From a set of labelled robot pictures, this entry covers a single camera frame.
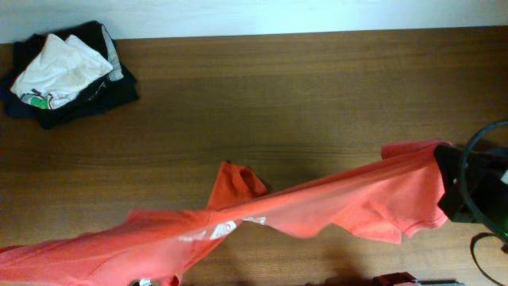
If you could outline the orange t-shirt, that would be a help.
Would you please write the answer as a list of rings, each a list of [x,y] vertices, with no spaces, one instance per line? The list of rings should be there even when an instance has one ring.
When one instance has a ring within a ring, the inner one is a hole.
[[[1,251],[1,279],[46,285],[178,285],[242,222],[311,238],[336,225],[398,244],[446,222],[434,151],[440,141],[385,145],[381,160],[268,194],[253,170],[225,162],[202,211],[132,211],[119,226]]]

